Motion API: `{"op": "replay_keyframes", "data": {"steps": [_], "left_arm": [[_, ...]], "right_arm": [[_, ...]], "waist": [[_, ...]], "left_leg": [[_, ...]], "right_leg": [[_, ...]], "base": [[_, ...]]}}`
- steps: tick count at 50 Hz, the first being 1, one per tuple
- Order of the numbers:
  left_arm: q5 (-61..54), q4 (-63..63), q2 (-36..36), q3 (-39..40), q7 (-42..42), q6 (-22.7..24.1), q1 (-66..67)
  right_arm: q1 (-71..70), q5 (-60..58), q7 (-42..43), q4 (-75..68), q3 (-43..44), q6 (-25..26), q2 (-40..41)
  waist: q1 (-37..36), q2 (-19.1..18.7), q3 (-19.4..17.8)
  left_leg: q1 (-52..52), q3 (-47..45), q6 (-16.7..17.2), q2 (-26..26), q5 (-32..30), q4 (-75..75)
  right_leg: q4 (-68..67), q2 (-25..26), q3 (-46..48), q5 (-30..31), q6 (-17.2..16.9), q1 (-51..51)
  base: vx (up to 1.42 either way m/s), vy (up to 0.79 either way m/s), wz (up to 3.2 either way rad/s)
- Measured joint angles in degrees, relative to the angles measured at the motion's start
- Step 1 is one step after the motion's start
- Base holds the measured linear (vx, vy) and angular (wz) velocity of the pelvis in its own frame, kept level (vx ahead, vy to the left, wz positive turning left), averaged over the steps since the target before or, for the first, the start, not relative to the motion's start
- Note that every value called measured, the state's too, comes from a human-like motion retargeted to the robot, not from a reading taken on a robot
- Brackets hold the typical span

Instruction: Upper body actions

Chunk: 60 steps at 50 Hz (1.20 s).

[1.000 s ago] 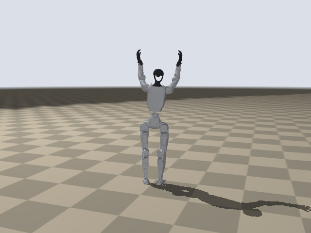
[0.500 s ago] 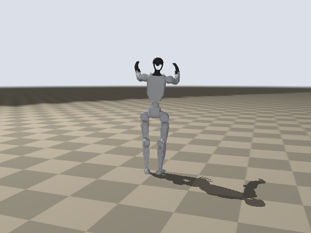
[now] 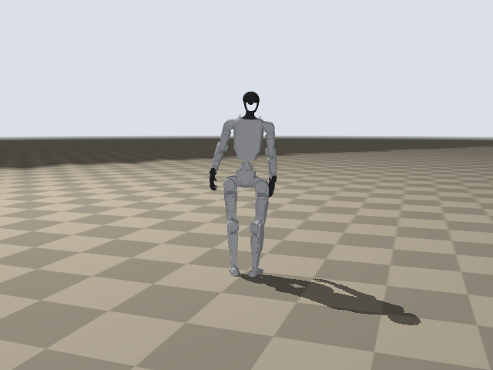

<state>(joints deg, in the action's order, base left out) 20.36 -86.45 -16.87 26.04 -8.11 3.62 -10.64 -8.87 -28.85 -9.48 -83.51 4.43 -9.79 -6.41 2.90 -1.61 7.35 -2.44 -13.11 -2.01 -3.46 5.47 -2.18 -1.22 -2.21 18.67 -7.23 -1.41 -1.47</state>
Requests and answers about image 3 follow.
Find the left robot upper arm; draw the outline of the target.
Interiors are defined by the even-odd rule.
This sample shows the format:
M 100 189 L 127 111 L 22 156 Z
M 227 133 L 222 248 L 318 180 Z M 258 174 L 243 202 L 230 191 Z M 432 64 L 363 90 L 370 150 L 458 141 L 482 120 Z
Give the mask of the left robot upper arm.
M 220 136 L 220 147 L 219 150 L 220 152 L 226 152 L 228 148 L 228 140 L 230 138 L 231 130 L 233 129 L 233 124 L 235 122 L 235 119 L 228 119 L 224 124 L 223 124 L 223 130 Z

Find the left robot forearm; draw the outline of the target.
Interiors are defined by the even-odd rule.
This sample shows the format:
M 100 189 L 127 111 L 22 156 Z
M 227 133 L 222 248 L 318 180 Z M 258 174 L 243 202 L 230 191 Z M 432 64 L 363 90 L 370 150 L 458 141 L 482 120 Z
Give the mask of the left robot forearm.
M 210 167 L 210 171 L 212 168 L 215 168 L 216 172 L 218 171 L 218 166 L 220 165 L 221 159 L 223 157 L 223 153 L 218 151 L 219 147 L 220 147 L 220 142 L 218 142 L 218 144 L 216 145 L 216 151 L 214 153 L 214 158 L 212 161 L 212 166 Z

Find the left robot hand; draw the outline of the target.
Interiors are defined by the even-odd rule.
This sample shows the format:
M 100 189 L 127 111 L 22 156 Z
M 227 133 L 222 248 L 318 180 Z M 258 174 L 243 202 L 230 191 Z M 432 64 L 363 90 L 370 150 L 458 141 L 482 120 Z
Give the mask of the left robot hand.
M 215 175 L 216 175 L 216 169 L 215 168 L 212 168 L 211 171 L 210 171 L 210 189 L 211 190 L 216 190 L 215 187 L 217 187 L 214 184 L 214 181 L 216 181 Z

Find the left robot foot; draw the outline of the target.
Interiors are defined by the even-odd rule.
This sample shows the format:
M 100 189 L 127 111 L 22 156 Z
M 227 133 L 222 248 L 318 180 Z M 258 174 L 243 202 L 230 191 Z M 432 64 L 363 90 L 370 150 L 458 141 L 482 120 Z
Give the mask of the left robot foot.
M 229 272 L 230 272 L 231 276 L 238 276 L 239 275 L 239 269 L 237 266 L 235 267 L 235 265 L 233 266 L 233 268 L 229 267 Z

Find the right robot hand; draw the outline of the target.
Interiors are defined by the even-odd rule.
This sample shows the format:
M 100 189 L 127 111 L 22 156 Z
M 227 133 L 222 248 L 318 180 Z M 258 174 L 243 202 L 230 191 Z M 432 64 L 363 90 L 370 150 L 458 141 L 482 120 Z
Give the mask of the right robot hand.
M 269 197 L 271 197 L 273 195 L 273 190 L 274 190 L 274 187 L 275 187 L 275 182 L 277 181 L 276 178 L 277 177 L 275 175 L 272 176 L 272 180 L 269 178 L 269 181 L 270 181 L 268 183 L 268 185 L 269 185 Z

